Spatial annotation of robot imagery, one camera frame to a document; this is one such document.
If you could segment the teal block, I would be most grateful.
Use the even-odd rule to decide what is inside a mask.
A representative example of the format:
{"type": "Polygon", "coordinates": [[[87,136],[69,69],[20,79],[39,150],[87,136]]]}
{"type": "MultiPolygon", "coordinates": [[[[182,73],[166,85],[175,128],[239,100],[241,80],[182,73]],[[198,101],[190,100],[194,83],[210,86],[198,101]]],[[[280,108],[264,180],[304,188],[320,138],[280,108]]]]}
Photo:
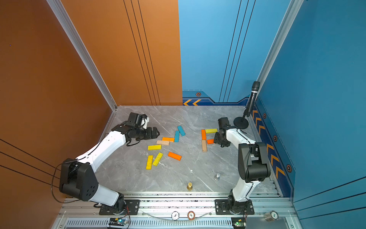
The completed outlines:
{"type": "Polygon", "coordinates": [[[185,131],[184,131],[184,129],[183,129],[182,126],[178,126],[177,128],[178,128],[178,131],[181,134],[181,136],[185,136],[186,135],[186,133],[185,133],[185,131]]]}
{"type": "Polygon", "coordinates": [[[174,142],[179,142],[179,138],[180,138],[180,132],[176,131],[174,136],[174,142]]]}

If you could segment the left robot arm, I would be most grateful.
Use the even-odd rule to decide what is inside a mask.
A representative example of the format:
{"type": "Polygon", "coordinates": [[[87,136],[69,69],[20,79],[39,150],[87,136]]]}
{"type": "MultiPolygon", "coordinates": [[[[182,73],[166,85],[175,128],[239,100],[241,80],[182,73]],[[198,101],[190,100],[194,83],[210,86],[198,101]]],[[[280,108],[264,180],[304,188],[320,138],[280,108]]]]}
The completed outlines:
{"type": "Polygon", "coordinates": [[[156,127],[148,127],[148,118],[142,122],[125,121],[114,128],[107,136],[89,151],[76,159],[66,159],[60,164],[59,191],[82,201],[94,202],[106,207],[112,214],[118,215],[127,210],[124,194],[99,184],[95,172],[100,165],[118,148],[130,146],[132,139],[156,139],[160,132],[156,127]]]}

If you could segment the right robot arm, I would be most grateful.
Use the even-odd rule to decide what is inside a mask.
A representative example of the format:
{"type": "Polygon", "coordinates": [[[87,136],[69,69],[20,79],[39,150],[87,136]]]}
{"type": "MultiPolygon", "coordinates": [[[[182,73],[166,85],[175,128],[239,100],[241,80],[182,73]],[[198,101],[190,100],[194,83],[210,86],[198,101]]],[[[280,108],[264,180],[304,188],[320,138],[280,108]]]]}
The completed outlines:
{"type": "Polygon", "coordinates": [[[231,126],[227,117],[218,119],[219,131],[214,143],[220,147],[231,145],[238,149],[239,180],[230,191],[227,200],[215,200],[217,215],[253,215],[254,207],[250,195],[255,187],[271,175],[271,166],[266,145],[247,137],[239,128],[231,126]]]}

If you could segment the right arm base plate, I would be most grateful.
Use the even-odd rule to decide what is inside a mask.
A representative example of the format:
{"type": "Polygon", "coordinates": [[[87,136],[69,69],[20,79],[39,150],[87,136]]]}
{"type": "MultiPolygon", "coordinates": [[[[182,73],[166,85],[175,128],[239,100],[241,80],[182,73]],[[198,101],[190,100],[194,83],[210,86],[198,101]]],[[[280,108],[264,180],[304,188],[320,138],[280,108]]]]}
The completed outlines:
{"type": "Polygon", "coordinates": [[[251,200],[237,202],[228,199],[216,199],[214,202],[217,215],[254,215],[251,200]]]}

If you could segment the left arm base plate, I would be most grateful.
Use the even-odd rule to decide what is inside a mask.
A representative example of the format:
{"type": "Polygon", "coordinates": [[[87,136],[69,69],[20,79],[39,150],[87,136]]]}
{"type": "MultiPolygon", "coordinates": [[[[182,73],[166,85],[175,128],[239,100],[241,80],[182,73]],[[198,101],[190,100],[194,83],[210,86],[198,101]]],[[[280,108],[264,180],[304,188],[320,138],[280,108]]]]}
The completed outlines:
{"type": "Polygon", "coordinates": [[[111,206],[102,205],[100,207],[99,215],[130,215],[134,216],[138,214],[140,208],[140,200],[127,199],[124,200],[124,207],[121,210],[113,208],[111,206]]]}

